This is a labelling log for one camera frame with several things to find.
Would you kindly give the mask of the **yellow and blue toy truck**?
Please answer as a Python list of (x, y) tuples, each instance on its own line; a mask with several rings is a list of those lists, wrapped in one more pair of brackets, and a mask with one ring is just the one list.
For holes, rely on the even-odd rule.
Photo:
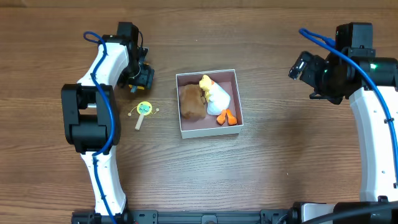
[(136, 93), (137, 90), (145, 90), (145, 86), (136, 86), (136, 85), (129, 85), (129, 88), (131, 89), (131, 93)]

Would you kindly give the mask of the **brown plush toy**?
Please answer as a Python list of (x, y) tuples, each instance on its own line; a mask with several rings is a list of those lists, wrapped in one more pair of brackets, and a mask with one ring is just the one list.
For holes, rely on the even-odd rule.
[(180, 112), (184, 119), (199, 120), (206, 117), (205, 99), (199, 85), (189, 84), (181, 88)]

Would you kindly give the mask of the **white plush duck toy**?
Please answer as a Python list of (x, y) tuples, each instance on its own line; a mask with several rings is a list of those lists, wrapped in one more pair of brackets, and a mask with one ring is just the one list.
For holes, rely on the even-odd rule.
[(205, 93), (207, 113), (217, 116), (216, 121), (219, 125), (224, 125), (226, 121), (229, 126), (237, 125), (238, 120), (229, 109), (231, 103), (230, 95), (208, 75), (202, 76), (199, 81), (199, 87)]

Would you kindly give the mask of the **white square box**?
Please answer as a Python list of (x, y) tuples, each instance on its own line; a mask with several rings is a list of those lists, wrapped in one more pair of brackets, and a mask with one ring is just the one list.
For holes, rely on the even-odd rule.
[[(229, 105), (229, 109), (233, 116), (237, 118), (237, 125), (229, 126), (228, 122), (225, 122), (225, 124), (220, 126), (216, 121), (216, 116), (212, 115), (207, 115), (205, 119), (197, 121), (182, 118), (180, 109), (180, 93), (182, 87), (188, 84), (198, 84), (203, 75), (208, 75), (230, 95), (231, 103)], [(235, 69), (178, 73), (176, 74), (175, 79), (177, 86), (180, 132), (183, 139), (240, 133), (244, 126), (244, 122)]]

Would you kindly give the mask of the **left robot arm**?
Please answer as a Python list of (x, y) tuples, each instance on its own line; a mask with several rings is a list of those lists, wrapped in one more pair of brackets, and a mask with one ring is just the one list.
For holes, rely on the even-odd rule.
[(154, 69), (148, 65), (148, 49), (142, 32), (132, 22), (119, 22), (113, 35), (83, 34), (98, 47), (87, 73), (61, 90), (65, 137), (85, 162), (95, 194), (94, 216), (101, 221), (121, 221), (127, 215), (127, 198), (120, 184), (116, 146), (121, 125), (114, 89), (149, 90)]

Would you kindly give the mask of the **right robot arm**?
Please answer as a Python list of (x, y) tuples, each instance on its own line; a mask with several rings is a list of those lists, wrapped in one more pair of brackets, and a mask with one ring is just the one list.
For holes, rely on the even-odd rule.
[(358, 131), (361, 189), (357, 202), (297, 202), (280, 222), (396, 223), (397, 60), (376, 56), (370, 23), (342, 24), (334, 39), (305, 28), (299, 32), (328, 55), (303, 51), (289, 77), (310, 85), (312, 100), (349, 101)]

